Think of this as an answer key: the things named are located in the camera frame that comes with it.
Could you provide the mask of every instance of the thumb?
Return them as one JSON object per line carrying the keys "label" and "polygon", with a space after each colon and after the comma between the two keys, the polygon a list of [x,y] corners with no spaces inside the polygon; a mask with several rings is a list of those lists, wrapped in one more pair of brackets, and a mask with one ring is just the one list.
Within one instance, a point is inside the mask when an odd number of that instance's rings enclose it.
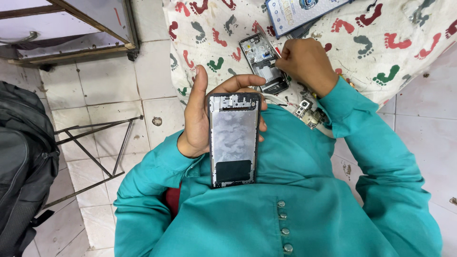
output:
{"label": "thumb", "polygon": [[284,58],[279,58],[278,60],[276,60],[275,66],[287,73],[287,70],[289,68],[289,62]]}
{"label": "thumb", "polygon": [[203,66],[197,65],[197,75],[194,86],[189,95],[187,107],[193,110],[203,109],[205,106],[206,88],[208,87],[208,74]]}

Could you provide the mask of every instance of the black backpack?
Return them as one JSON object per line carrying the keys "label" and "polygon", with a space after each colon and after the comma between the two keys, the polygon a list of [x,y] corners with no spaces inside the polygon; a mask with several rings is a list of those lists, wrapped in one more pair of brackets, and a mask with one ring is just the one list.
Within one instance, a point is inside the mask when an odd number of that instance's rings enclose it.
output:
{"label": "black backpack", "polygon": [[58,173],[54,130],[35,93],[0,81],[0,257],[20,257],[49,218],[49,188]]}

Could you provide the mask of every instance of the footprint pattern cloth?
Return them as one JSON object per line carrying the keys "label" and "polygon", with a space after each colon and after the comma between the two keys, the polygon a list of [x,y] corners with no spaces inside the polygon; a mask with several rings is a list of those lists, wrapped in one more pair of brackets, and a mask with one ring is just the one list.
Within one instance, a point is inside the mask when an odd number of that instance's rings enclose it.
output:
{"label": "footprint pattern cloth", "polygon": [[[455,9],[454,0],[355,0],[321,17],[303,38],[321,42],[335,71],[382,107],[456,42]],[[207,69],[208,92],[235,74],[252,74],[239,41],[257,25],[280,51],[286,41],[276,39],[264,0],[163,0],[163,10],[172,83],[183,105],[197,64]],[[303,97],[314,101],[294,80],[277,96],[288,110]]]}

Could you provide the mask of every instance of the disassembled phone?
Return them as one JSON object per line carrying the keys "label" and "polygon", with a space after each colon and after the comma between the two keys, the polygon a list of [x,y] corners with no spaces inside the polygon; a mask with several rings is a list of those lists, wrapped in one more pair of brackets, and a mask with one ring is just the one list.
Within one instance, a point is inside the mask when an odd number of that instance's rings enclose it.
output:
{"label": "disassembled phone", "polygon": [[213,188],[255,183],[261,96],[216,93],[208,98]]}
{"label": "disassembled phone", "polygon": [[260,89],[263,93],[277,94],[289,87],[287,75],[275,67],[277,59],[281,58],[268,38],[258,27],[260,33],[245,38],[239,42],[249,67],[254,74],[266,79],[265,85]]}

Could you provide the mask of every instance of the cabinet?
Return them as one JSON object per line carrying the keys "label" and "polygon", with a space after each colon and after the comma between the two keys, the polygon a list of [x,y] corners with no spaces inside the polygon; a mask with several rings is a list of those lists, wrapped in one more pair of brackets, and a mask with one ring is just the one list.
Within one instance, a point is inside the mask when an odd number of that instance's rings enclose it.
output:
{"label": "cabinet", "polygon": [[39,66],[139,51],[130,0],[15,0],[0,6],[0,58]]}

